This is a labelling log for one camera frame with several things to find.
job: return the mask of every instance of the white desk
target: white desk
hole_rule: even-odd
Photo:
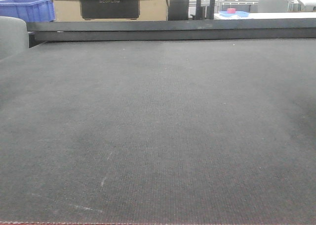
[[[214,14],[215,20],[316,18],[316,12],[249,13],[248,17],[225,17]]]

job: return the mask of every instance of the metal frame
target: metal frame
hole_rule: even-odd
[[[37,41],[316,38],[316,19],[28,23]]]
[[[203,8],[201,6],[202,0],[197,0],[197,5],[196,5],[196,20],[201,20],[203,18]]]
[[[216,4],[216,0],[209,0],[208,16],[209,16],[209,19],[211,20],[214,20],[215,4]]]

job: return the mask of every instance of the table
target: table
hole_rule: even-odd
[[[40,44],[0,61],[0,221],[315,224],[316,40]]]
[[[291,19],[291,18],[316,18],[316,12],[286,12],[286,13],[250,13],[248,17],[238,19]],[[216,20],[232,20],[235,17],[224,17],[219,13],[214,14]]]

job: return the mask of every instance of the black pole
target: black pole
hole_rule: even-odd
[[[196,20],[201,20],[203,15],[202,0],[197,0]]]
[[[209,0],[209,9],[208,9],[209,19],[214,20],[214,12],[215,12],[215,0]]]

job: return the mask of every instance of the red object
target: red object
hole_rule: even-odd
[[[73,224],[73,223],[18,223],[18,222],[0,222],[0,225],[134,225],[134,224],[96,224],[96,223],[81,223],[81,224]]]
[[[236,13],[236,8],[227,8],[227,13],[228,13],[228,14],[234,14],[234,13]]]

